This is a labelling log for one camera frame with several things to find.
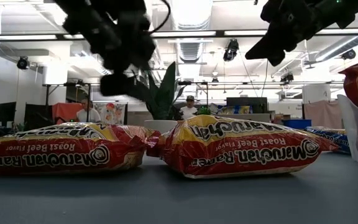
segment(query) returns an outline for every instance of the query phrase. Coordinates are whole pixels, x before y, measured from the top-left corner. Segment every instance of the desk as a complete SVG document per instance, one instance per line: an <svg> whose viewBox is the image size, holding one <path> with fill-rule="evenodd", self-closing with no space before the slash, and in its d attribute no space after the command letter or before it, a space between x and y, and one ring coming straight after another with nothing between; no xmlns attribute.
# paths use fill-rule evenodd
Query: desk
<svg viewBox="0 0 358 224"><path fill-rule="evenodd" d="M191 180L146 158L92 177L0 178L0 224L358 223L358 163L323 154L294 174Z"/></svg>

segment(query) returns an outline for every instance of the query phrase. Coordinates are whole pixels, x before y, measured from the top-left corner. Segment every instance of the poster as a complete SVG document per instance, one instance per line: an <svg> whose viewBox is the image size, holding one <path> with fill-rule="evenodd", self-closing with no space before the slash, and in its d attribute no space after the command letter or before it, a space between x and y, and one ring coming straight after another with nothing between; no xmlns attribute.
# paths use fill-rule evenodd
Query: poster
<svg viewBox="0 0 358 224"><path fill-rule="evenodd" d="M124 124L126 104L95 103L94 108L100 114L101 121L108 124Z"/></svg>

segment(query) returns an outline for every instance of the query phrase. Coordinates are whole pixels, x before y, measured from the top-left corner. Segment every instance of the ceiling duct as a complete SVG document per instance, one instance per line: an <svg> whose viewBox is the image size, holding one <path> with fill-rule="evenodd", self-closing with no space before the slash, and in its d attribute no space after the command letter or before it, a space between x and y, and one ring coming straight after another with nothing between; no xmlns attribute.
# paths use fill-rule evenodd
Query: ceiling duct
<svg viewBox="0 0 358 224"><path fill-rule="evenodd" d="M208 30L212 5L212 0L171 0L174 29ZM184 63L195 63L200 59L203 53L203 47L203 43L201 42L179 43L179 58Z"/></svg>
<svg viewBox="0 0 358 224"><path fill-rule="evenodd" d="M323 62L338 55L347 52L350 49L358 46L358 36L355 37L344 37L340 41L332 44L324 50L318 52L314 58L315 62Z"/></svg>

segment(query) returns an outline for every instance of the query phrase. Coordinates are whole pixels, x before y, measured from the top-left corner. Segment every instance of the blue package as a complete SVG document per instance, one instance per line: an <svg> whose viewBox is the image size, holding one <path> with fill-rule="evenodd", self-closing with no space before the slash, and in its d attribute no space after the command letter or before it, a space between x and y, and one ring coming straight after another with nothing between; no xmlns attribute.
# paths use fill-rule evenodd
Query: blue package
<svg viewBox="0 0 358 224"><path fill-rule="evenodd" d="M350 154L351 150L345 129L329 129L325 127L306 127L305 131L326 138L339 146L336 152Z"/></svg>

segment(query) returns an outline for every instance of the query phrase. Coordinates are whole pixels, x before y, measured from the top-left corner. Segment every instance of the potted plant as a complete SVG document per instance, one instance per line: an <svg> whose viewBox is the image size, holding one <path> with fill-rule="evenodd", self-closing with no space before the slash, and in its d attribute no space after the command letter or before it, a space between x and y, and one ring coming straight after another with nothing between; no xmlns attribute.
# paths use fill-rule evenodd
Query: potted plant
<svg viewBox="0 0 358 224"><path fill-rule="evenodd" d="M149 87L145 80L143 82L136 80L135 87L129 90L128 95L144 101L148 111L152 114L153 120L145 121L144 126L165 133L177 125L177 121L174 121L173 118L178 111L174 109L173 104L181 96L185 86L180 88L175 96L178 87L178 82L175 80L175 62L168 66L159 87L155 84L150 71L146 71L146 75Z"/></svg>
<svg viewBox="0 0 358 224"><path fill-rule="evenodd" d="M202 114L211 115L211 110L208 107L203 106L197 111L197 115L202 115Z"/></svg>

